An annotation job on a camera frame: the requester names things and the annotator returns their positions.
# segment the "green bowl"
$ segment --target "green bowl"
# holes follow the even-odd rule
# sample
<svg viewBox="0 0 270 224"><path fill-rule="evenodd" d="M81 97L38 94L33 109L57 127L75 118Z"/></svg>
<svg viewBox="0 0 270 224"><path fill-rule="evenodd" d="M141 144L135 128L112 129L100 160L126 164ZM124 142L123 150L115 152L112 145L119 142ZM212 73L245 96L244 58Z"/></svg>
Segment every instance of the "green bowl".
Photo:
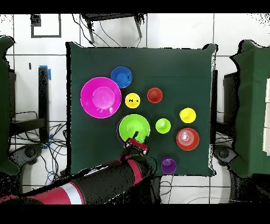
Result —
<svg viewBox="0 0 270 224"><path fill-rule="evenodd" d="M156 122L156 130L161 133L165 134L169 132L171 129L171 123L165 118L161 118Z"/></svg>
<svg viewBox="0 0 270 224"><path fill-rule="evenodd" d="M150 125L148 121L141 115L131 114L123 118L119 125L119 135L126 141L128 138L132 138L135 132L138 131L139 134L135 139L143 143L146 136L150 134Z"/></svg>

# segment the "purple cup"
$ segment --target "purple cup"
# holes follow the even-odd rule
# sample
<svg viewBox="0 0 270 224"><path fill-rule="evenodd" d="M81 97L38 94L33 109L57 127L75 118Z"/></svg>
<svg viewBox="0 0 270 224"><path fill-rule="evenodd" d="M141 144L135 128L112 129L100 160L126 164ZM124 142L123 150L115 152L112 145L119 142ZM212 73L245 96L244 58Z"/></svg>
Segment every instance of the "purple cup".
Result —
<svg viewBox="0 0 270 224"><path fill-rule="evenodd" d="M162 159L161 169L165 174L173 174L176 167L176 162L170 156L165 156Z"/></svg>

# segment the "yellow cup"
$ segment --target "yellow cup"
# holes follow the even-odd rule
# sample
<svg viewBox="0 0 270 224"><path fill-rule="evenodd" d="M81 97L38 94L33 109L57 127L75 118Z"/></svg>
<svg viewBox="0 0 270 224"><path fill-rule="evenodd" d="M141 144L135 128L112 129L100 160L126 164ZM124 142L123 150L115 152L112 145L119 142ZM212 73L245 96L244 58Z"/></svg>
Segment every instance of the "yellow cup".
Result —
<svg viewBox="0 0 270 224"><path fill-rule="evenodd" d="M181 110L179 116L184 123L192 123L196 119L196 113L191 108Z"/></svg>
<svg viewBox="0 0 270 224"><path fill-rule="evenodd" d="M137 94L131 93L128 94L124 100L125 104L129 108L136 108L139 106L141 100Z"/></svg>

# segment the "blue bowl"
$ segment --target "blue bowl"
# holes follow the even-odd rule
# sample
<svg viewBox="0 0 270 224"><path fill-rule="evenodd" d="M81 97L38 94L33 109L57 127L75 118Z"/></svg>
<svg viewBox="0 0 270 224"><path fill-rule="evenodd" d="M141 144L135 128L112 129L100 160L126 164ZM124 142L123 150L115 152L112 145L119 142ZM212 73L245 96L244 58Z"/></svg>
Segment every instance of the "blue bowl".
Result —
<svg viewBox="0 0 270 224"><path fill-rule="evenodd" d="M125 88L131 84L131 71L126 67L117 67L111 73L111 80L113 80L119 88Z"/></svg>

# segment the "dark green tablecloth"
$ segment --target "dark green tablecloth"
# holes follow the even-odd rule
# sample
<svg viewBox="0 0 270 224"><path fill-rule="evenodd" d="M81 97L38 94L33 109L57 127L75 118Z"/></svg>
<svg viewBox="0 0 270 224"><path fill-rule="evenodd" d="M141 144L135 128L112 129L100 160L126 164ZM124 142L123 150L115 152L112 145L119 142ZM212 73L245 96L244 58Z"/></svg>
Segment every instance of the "dark green tablecloth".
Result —
<svg viewBox="0 0 270 224"><path fill-rule="evenodd" d="M270 156L263 152L266 81L270 78L270 48L246 40L233 56L240 73L239 110L235 120L235 150L230 167L242 178L254 173L270 174Z"/></svg>
<svg viewBox="0 0 270 224"><path fill-rule="evenodd" d="M144 116L151 128L149 155L158 162L157 175L162 175L161 159L169 155L177 162L175 175L212 175L208 167L209 119L211 89L211 56L216 50L206 49L128 49L82 48L70 42L71 49L71 173L115 160L123 151L116 127L128 114ZM121 89L122 103L118 111L106 119L89 116L80 103L83 85L94 77L110 77L112 70L124 66L132 72L132 83ZM147 92L158 87L163 99L158 104L147 100ZM141 98L138 108L130 109L124 99L135 92ZM191 107L197 113L192 124L180 120L179 112ZM159 134L155 123L159 118L171 122L167 134ZM191 152L181 150L177 133L185 127L195 129L200 143Z"/></svg>

